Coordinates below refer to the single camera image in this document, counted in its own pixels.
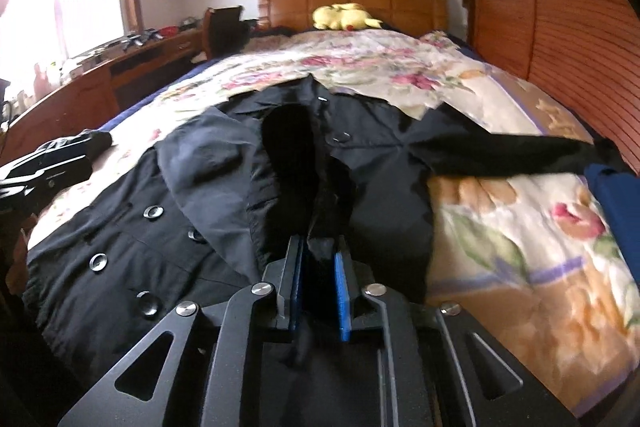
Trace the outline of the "black button coat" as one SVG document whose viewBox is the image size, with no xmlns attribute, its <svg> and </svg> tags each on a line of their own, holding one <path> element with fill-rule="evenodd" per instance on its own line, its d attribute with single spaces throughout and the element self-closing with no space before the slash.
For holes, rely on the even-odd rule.
<svg viewBox="0 0 640 427">
<path fill-rule="evenodd" d="M 492 133 L 447 105 L 414 119 L 312 77 L 189 119 L 28 256 L 38 338 L 91 387 L 175 305 L 222 303 L 303 237 L 324 267 L 345 244 L 381 283 L 433 288 L 435 176 L 581 174 L 610 142 Z"/>
</svg>

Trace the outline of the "wooden chair with clothes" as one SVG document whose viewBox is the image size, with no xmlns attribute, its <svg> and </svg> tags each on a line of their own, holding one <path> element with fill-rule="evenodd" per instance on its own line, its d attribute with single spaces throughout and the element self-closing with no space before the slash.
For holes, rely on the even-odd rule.
<svg viewBox="0 0 640 427">
<path fill-rule="evenodd" d="M 248 40 L 250 26 L 241 20 L 242 5 L 208 8 L 202 20 L 203 50 L 207 60 L 238 53 Z"/>
</svg>

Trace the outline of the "long wooden desk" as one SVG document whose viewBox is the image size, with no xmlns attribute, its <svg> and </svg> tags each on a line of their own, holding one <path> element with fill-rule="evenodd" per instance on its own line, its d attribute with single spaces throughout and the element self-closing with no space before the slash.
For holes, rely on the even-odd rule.
<svg viewBox="0 0 640 427">
<path fill-rule="evenodd" d="M 202 32 L 189 29 L 106 61 L 54 90 L 18 116 L 1 140 L 1 162 L 60 136 L 98 129 L 193 67 Z"/>
</svg>

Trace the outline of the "bright window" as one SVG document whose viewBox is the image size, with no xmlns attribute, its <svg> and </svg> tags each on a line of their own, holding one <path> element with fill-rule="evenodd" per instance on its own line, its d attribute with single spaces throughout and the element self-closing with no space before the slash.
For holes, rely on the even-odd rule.
<svg viewBox="0 0 640 427">
<path fill-rule="evenodd" d="M 76 57 L 125 32 L 122 0 L 8 0 L 1 15 L 4 97 L 34 101 L 38 74 L 58 87 Z"/>
</svg>

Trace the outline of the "navy blue bed sheet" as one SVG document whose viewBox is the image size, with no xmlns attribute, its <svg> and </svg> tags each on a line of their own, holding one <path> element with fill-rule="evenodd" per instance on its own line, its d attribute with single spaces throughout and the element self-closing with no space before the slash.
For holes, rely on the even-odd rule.
<svg viewBox="0 0 640 427">
<path fill-rule="evenodd" d="M 153 102 L 156 98 L 158 98 L 162 93 L 167 91 L 170 87 L 174 87 L 176 84 L 178 84 L 183 80 L 192 79 L 193 77 L 198 75 L 200 72 L 204 72 L 206 68 L 209 68 L 210 66 L 213 66 L 219 62 L 220 62 L 220 58 L 212 58 L 209 61 L 201 62 L 200 64 L 195 65 L 191 70 L 189 70 L 189 72 L 186 72 L 184 75 L 174 80 L 173 82 L 168 83 L 167 86 L 161 87 L 160 89 L 149 94 L 145 98 L 142 98 L 141 101 L 134 103 L 133 106 L 128 107 L 127 109 L 123 110 L 122 113 L 119 113 L 117 116 L 107 121 L 105 124 L 102 124 L 102 126 L 99 127 L 99 130 L 104 132 L 112 131 L 119 124 L 125 121 L 127 118 L 137 113 L 137 111 L 142 109 L 142 107 Z"/>
</svg>

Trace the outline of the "blue folded garment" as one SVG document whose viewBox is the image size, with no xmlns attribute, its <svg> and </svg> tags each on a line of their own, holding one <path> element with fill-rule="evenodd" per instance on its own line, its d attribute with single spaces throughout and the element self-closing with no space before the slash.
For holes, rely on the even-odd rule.
<svg viewBox="0 0 640 427">
<path fill-rule="evenodd" d="M 636 283 L 639 283 L 640 181 L 631 173 L 605 165 L 585 169 L 591 193 L 600 202 L 614 239 Z"/>
</svg>

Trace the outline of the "yellow plush toy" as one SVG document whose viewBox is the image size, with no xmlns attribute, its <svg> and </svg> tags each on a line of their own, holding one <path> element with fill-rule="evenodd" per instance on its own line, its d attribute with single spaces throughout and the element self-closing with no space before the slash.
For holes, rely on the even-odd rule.
<svg viewBox="0 0 640 427">
<path fill-rule="evenodd" d="M 381 29 L 383 22 L 373 18 L 358 3 L 343 3 L 320 6 L 311 14 L 314 28 L 318 30 L 363 30 Z"/>
</svg>

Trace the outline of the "wooden louvered wardrobe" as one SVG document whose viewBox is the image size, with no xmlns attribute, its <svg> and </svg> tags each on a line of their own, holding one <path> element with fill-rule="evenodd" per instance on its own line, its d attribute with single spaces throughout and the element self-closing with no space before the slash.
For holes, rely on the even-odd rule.
<svg viewBox="0 0 640 427">
<path fill-rule="evenodd" d="M 628 0 L 470 0 L 486 61 L 574 110 L 639 166 L 639 17 Z"/>
</svg>

